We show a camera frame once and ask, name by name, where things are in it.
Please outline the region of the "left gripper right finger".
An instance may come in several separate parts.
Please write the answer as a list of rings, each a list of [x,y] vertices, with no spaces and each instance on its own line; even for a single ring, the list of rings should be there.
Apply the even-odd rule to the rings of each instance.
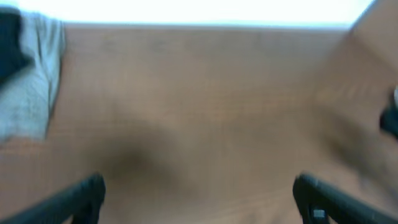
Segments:
[[[303,224],[397,224],[397,220],[306,173],[296,176],[293,196]]]

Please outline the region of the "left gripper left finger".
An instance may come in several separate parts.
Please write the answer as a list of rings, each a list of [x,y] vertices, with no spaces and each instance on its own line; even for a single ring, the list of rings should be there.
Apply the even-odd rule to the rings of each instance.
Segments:
[[[79,183],[11,216],[1,224],[50,224],[72,223],[97,224],[104,202],[106,186],[103,176],[95,173]]]

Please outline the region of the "black polo shirt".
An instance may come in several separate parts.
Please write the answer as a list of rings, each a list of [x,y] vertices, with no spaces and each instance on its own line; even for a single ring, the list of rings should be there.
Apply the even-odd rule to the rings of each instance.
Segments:
[[[31,64],[21,50],[22,16],[14,7],[1,6],[1,85]]]

